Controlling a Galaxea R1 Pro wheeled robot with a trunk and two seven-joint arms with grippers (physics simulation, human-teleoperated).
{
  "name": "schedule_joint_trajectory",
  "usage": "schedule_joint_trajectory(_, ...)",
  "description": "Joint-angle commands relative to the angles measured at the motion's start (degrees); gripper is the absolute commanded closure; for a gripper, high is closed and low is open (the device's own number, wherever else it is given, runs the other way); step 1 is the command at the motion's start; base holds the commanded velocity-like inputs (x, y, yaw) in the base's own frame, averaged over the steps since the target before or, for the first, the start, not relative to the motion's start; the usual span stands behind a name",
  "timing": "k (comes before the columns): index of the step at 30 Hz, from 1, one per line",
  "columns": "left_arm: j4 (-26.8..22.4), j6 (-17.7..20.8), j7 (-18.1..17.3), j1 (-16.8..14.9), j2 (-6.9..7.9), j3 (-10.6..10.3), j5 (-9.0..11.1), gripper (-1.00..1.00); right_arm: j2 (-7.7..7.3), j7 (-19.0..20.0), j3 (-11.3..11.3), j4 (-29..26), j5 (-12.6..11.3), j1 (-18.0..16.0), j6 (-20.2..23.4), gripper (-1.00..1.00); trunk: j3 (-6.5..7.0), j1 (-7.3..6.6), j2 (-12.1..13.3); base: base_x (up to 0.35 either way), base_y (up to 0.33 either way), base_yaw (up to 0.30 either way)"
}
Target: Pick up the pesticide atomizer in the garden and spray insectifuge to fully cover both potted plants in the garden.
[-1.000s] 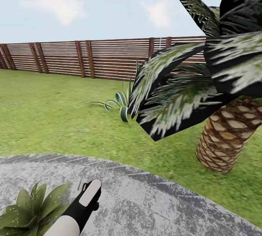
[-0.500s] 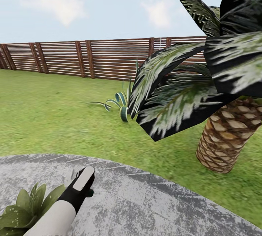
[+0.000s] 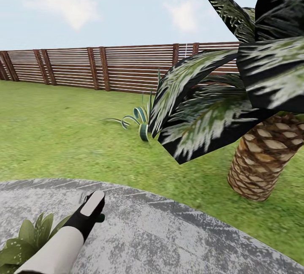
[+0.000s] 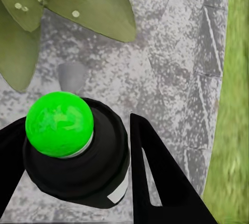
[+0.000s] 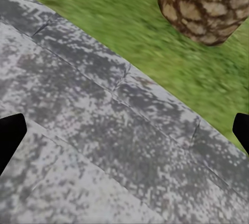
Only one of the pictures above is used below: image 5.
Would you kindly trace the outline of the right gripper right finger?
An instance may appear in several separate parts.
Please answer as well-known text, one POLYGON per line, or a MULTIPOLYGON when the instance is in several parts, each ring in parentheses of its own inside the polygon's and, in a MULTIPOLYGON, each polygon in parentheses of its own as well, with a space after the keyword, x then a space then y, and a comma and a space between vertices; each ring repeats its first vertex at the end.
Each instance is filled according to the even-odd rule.
POLYGON ((232 130, 249 155, 249 115, 242 113, 236 114, 232 130))

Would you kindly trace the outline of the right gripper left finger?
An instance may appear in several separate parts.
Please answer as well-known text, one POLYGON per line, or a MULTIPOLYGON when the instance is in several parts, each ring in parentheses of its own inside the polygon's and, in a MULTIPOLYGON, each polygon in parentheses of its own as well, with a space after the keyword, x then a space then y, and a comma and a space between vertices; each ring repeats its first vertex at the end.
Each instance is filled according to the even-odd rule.
POLYGON ((23 114, 0 119, 0 175, 27 133, 23 114))

